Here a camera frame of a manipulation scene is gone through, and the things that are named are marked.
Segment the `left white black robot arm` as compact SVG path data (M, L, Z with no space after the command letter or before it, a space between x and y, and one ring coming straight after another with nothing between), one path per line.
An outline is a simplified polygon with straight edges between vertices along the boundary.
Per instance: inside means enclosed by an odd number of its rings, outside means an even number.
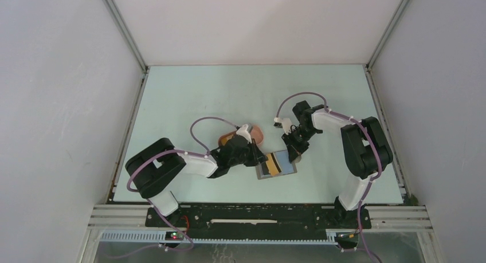
M240 135L234 135L208 154L177 149L170 139L161 138L125 164L130 176L126 187L139 193L156 208L159 219L172 227L179 224L181 211L168 186L178 175L214 179L226 175L232 167L256 167L267 160L255 140Z

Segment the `grey card holder wallet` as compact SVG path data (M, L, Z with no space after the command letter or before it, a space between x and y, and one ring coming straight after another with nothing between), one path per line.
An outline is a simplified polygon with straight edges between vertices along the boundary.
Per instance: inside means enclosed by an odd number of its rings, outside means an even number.
M289 161L287 150L267 153L265 156L267 158L266 162L256 167L256 174L259 180L297 173L295 163Z

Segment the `pink oval tray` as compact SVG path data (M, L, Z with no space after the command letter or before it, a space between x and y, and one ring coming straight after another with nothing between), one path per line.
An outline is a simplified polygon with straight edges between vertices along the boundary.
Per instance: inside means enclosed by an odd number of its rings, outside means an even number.
M263 131L257 125L252 125L252 126L253 126L253 130L251 131L252 139L254 139L257 146L260 148L264 142ZM218 139L218 145L219 146L225 145L234 136L236 136L236 130L220 136L220 138Z

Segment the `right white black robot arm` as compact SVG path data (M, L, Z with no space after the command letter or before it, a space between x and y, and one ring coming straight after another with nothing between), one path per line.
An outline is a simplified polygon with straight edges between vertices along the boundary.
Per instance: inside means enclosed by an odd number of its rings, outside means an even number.
M373 181L393 161L393 153L381 124L376 117L357 120L332 111L324 104L311 107L306 101L297 103L292 111L298 125L292 124L288 118L274 118L274 126L284 130L281 138L290 162L308 150L309 140L316 134L328 131L341 139L350 174L336 199L337 209L333 212L333 219L338 226L349 227L355 222L355 210L363 206Z

